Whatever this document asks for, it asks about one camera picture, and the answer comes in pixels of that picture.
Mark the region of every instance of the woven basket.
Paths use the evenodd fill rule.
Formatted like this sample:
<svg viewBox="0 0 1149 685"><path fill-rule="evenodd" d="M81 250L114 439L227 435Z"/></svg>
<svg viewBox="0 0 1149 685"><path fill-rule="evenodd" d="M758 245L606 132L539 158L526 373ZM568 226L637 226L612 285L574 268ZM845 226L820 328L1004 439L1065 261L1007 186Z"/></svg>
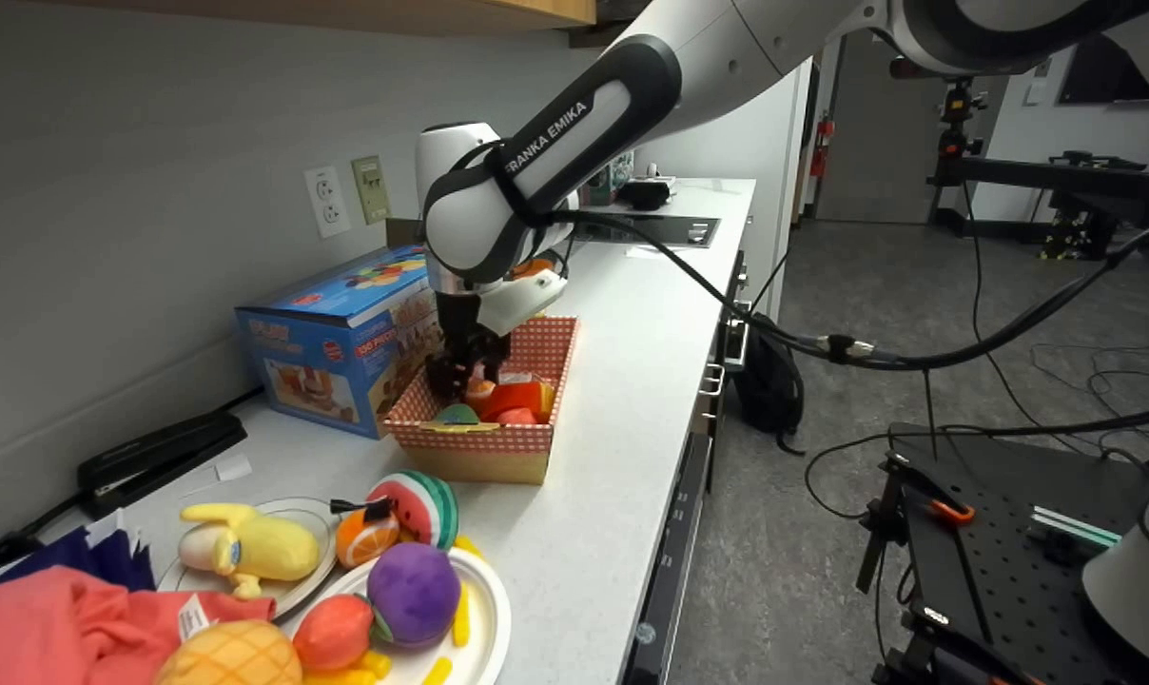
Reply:
<svg viewBox="0 0 1149 685"><path fill-rule="evenodd" d="M384 431L420 462L421 472L443 481L543 484L569 341L574 320L568 317L538 317L508 336L501 373L539 373L559 384L555 406L539 425L439 425L430 419L443 406L426 389L426 373L420 373L384 413Z"/></svg>

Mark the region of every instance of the kitchen counter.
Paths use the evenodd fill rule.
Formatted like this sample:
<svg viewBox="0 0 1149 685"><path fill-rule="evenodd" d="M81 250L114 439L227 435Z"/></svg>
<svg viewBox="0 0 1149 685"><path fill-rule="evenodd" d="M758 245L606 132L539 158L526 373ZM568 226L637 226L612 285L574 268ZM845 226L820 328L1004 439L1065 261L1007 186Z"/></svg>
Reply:
<svg viewBox="0 0 1149 685"><path fill-rule="evenodd" d="M719 218L709 247L676 247L728 288L752 202L751 180L676 180L661 214ZM547 309L577 317L543 487L460 484L464 534L512 602L505 685L618 680L645 594L661 519L689 439L719 303L643 245L577 238L569 288ZM363 497L412 468L396 440L325 431L262 402L238 406L248 440L120 509L176 563L176 509L203 497Z"/></svg>

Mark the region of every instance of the wall outlet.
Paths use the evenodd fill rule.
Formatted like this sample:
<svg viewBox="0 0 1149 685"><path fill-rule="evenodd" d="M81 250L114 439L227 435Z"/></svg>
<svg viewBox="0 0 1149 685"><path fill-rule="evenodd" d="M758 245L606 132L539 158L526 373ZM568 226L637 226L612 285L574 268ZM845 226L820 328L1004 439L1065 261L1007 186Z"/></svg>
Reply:
<svg viewBox="0 0 1149 685"><path fill-rule="evenodd" d="M320 236L351 233L351 214L346 214L346 202L341 202L339 171L336 167L311 167L311 171L304 171L304 186L307 186L307 198L311 198Z"/></svg>

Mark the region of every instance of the purple grape toy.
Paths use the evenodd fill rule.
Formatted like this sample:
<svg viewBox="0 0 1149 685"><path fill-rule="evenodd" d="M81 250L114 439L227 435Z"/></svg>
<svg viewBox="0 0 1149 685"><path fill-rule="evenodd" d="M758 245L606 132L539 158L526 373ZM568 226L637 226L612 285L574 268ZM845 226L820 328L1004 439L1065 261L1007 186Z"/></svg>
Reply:
<svg viewBox="0 0 1149 685"><path fill-rule="evenodd" d="M378 608L378 638L408 649L426 649L449 635L460 578L449 553L430 544L389 547L368 576Z"/></svg>

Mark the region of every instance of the toy food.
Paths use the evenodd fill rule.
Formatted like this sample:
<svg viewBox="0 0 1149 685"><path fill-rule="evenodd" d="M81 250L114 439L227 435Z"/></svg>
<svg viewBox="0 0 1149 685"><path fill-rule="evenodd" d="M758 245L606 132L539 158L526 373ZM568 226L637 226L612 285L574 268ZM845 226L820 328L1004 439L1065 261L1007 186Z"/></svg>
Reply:
<svg viewBox="0 0 1149 685"><path fill-rule="evenodd" d="M453 677L453 658L439 658L439 661L426 671L421 685L446 685L449 677Z"/></svg>
<svg viewBox="0 0 1149 685"><path fill-rule="evenodd" d="M307 673L352 671L373 643L373 605L352 594L320 602L293 635Z"/></svg>
<svg viewBox="0 0 1149 685"><path fill-rule="evenodd" d="M488 399L495 396L495 382L483 382L483 375L467 375L467 389L464 389L464 399Z"/></svg>
<svg viewBox="0 0 1149 685"><path fill-rule="evenodd" d="M505 422L505 425L538 425L538 413L527 406L512 406L512 411L501 411L500 422Z"/></svg>
<svg viewBox="0 0 1149 685"><path fill-rule="evenodd" d="M183 643L155 673L155 685L299 685L293 643L259 619L214 625Z"/></svg>
<svg viewBox="0 0 1149 685"><path fill-rule="evenodd" d="M378 559L384 547L398 542L396 519L365 519L365 509L351 509L339 519L336 554L341 567L363 567Z"/></svg>
<svg viewBox="0 0 1149 685"><path fill-rule="evenodd" d="M304 685L378 685L391 673L391 658L365 649L352 671L341 673L304 673Z"/></svg>
<svg viewBox="0 0 1149 685"><path fill-rule="evenodd" d="M559 396L559 382L539 375L539 411L538 411L539 422L547 422L555 396Z"/></svg>
<svg viewBox="0 0 1149 685"><path fill-rule="evenodd" d="M198 521L183 535L183 567L237 578L237 597L259 597L268 583L299 583L320 563L320 542L281 519L262 519L238 504L198 504L183 509Z"/></svg>
<svg viewBox="0 0 1149 685"><path fill-rule="evenodd" d="M368 504L391 504L391 519L408 542L453 547L460 534L456 496L426 472L396 472L368 491Z"/></svg>
<svg viewBox="0 0 1149 685"><path fill-rule="evenodd" d="M449 402L435 413L439 425L481 425L481 411L472 411L467 402Z"/></svg>
<svg viewBox="0 0 1149 685"><path fill-rule="evenodd" d="M426 649L449 635L460 578L443 547L396 544L368 576L368 602L379 643Z"/></svg>
<svg viewBox="0 0 1149 685"><path fill-rule="evenodd" d="M481 396L464 396L464 399L483 422L501 422L505 411L539 413L539 382L538 375L501 382L491 391L481 384L477 391Z"/></svg>
<svg viewBox="0 0 1149 685"><path fill-rule="evenodd" d="M467 586L460 583L456 616L453 616L453 648L467 643Z"/></svg>

